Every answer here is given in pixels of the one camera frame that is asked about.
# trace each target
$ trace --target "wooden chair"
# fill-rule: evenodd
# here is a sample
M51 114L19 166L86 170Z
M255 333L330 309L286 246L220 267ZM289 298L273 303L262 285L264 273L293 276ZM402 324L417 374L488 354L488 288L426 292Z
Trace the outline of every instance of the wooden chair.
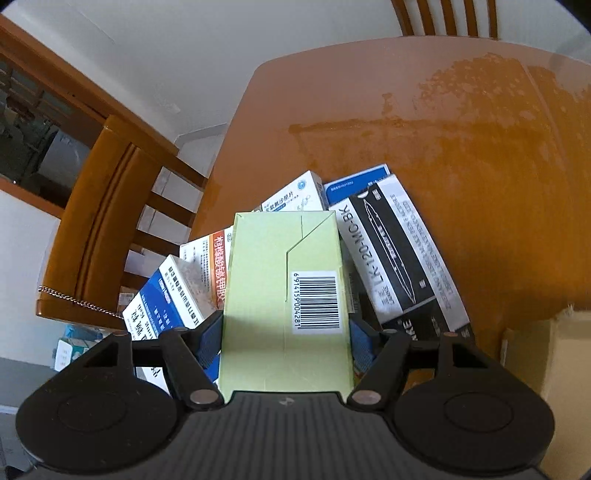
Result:
M421 14L421 22L425 35L435 35L435 25L433 24L433 17L431 16L431 9L427 0L391 0L392 6L396 11L398 21L400 22L400 29L403 35L414 35L413 26L410 22L406 2L416 2L418 10ZM476 22L476 10L474 9L474 0L463 0L464 8L466 10L466 25L468 28L468 36L478 37L478 24ZM445 30L447 35L457 35L456 19L453 14L452 0L440 0L441 8L443 10L443 21L445 23ZM496 0L486 0L488 8L489 31L488 36L498 40L499 32L496 20Z
M147 278L124 271L131 245L178 255L178 245L137 230L145 205L192 226L194 213L152 192L162 167L203 190L206 178L137 127L110 116L92 148L61 219L42 285L116 312L120 287ZM37 315L124 329L121 319L41 293Z

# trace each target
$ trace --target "white wall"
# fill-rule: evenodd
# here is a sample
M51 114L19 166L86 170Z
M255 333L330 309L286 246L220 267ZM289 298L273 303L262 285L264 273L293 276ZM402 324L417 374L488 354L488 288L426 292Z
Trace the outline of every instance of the white wall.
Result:
M0 192L0 357L52 365L65 323L35 315L37 285L59 220Z
M400 34L390 0L17 0L4 14L173 141L229 122L267 60Z
M591 63L591 34L556 0L496 0L501 40Z

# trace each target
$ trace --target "cardboard box on floor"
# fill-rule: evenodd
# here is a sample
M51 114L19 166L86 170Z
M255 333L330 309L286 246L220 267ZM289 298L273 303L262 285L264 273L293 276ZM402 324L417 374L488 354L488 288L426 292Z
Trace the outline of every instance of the cardboard box on floor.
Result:
M567 309L555 319L504 334L501 363L540 395L556 430L540 464L554 480L591 468L591 312Z

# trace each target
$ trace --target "wooden table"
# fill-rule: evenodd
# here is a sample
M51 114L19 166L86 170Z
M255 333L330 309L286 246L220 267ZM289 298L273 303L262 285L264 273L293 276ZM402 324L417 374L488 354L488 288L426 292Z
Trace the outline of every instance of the wooden table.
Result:
M591 305L591 66L479 38L320 48L254 73L191 238L306 170L387 163L458 287L478 344Z

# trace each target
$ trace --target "barcode sticker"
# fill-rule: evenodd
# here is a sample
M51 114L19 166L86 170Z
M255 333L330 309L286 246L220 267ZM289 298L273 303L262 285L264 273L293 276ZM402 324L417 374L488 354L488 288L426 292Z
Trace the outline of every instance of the barcode sticker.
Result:
M336 272L291 272L293 333L341 333Z

